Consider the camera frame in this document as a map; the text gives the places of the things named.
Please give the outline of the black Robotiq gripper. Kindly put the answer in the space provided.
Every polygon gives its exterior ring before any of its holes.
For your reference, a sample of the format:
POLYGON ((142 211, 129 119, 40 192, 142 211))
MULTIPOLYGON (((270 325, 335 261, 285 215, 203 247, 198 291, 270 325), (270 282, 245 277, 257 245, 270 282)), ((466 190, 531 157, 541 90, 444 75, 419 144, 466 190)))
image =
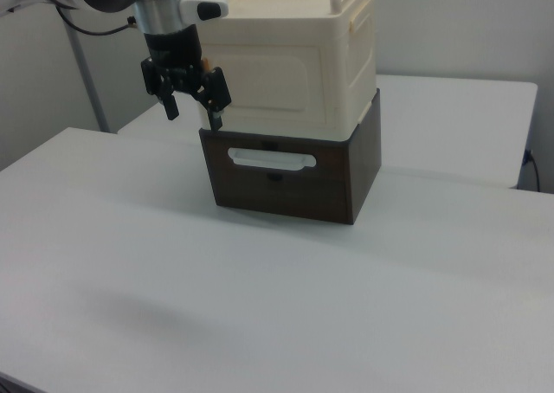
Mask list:
POLYGON ((140 64, 145 89, 164 106, 167 119, 179 115, 174 91, 188 93, 206 110, 210 130, 220 130, 222 113, 232 99, 219 67, 203 71, 196 25, 171 34, 145 34, 145 41, 150 53, 140 64))

